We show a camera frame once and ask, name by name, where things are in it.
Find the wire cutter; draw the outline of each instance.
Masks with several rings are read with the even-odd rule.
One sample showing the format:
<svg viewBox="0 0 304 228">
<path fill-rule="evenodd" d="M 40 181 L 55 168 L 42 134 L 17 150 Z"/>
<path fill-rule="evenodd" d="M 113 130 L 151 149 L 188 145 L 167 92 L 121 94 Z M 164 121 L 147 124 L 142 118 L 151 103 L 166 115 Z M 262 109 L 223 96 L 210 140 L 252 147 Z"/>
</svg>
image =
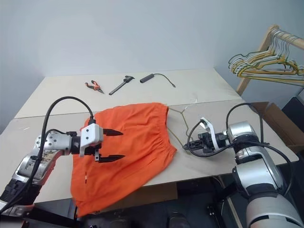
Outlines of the wire cutter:
<svg viewBox="0 0 304 228">
<path fill-rule="evenodd" d="M 89 85 L 87 82 L 85 83 L 86 87 L 93 89 L 93 90 L 97 90 L 98 92 L 105 94 L 102 89 L 100 88 L 99 84 L 97 84 L 96 81 L 92 80 L 91 81 L 93 83 L 93 85 Z"/>
</svg>

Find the white wall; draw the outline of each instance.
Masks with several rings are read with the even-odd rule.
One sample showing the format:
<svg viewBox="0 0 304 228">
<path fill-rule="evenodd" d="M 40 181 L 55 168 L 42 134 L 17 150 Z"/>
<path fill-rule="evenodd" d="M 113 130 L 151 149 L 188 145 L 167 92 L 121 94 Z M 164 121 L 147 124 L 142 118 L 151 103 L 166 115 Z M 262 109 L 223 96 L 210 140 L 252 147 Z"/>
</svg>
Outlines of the white wall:
<svg viewBox="0 0 304 228">
<path fill-rule="evenodd" d="M 0 4 L 0 132 L 45 76 L 216 67 L 235 87 L 238 79 L 229 74 L 228 59 L 256 50 L 269 25 L 304 37 L 303 0 L 0 0 Z M 244 97 L 249 93 L 251 100 L 256 95 L 275 100 L 283 90 L 282 106 L 299 90 L 261 85 L 265 83 L 251 83 Z"/>
</svg>

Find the orange shorts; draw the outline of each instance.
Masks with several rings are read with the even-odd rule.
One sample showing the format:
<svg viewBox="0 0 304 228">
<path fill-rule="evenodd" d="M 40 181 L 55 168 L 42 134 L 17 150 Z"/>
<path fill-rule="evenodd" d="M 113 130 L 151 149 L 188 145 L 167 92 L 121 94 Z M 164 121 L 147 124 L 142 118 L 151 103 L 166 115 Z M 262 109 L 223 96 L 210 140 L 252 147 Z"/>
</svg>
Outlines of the orange shorts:
<svg viewBox="0 0 304 228">
<path fill-rule="evenodd" d="M 119 201 L 169 165 L 176 149 L 169 141 L 167 113 L 167 106 L 150 103 L 118 106 L 95 115 L 101 127 L 123 133 L 104 136 L 99 153 L 105 157 L 111 154 L 125 157 L 97 163 L 94 156 L 73 156 L 71 193 L 78 216 Z"/>
</svg>

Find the wooden rack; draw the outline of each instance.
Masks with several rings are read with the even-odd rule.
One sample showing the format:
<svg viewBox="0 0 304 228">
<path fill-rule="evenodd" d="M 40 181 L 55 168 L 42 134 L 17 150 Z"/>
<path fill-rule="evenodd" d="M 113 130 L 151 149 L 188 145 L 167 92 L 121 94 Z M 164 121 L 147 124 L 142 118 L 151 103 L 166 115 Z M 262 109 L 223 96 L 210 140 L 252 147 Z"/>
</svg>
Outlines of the wooden rack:
<svg viewBox="0 0 304 228">
<path fill-rule="evenodd" d="M 282 31 L 280 30 L 278 25 L 272 25 L 268 28 L 267 33 L 264 36 L 264 39 L 258 49 L 258 51 L 267 51 L 270 43 L 271 43 L 271 38 L 273 36 L 273 34 L 277 31 Z M 285 33 L 283 35 L 279 35 L 279 39 L 284 40 L 288 43 L 290 43 L 291 45 L 300 48 L 302 50 L 304 50 L 304 39 L 298 38 L 298 39 L 294 39 L 292 41 L 289 41 L 288 39 L 290 38 L 291 34 L 289 33 Z M 244 92 L 244 90 L 246 89 L 248 83 L 250 82 L 250 78 L 242 78 L 240 83 L 238 84 L 238 87 L 236 89 L 236 92 L 241 96 Z"/>
</svg>

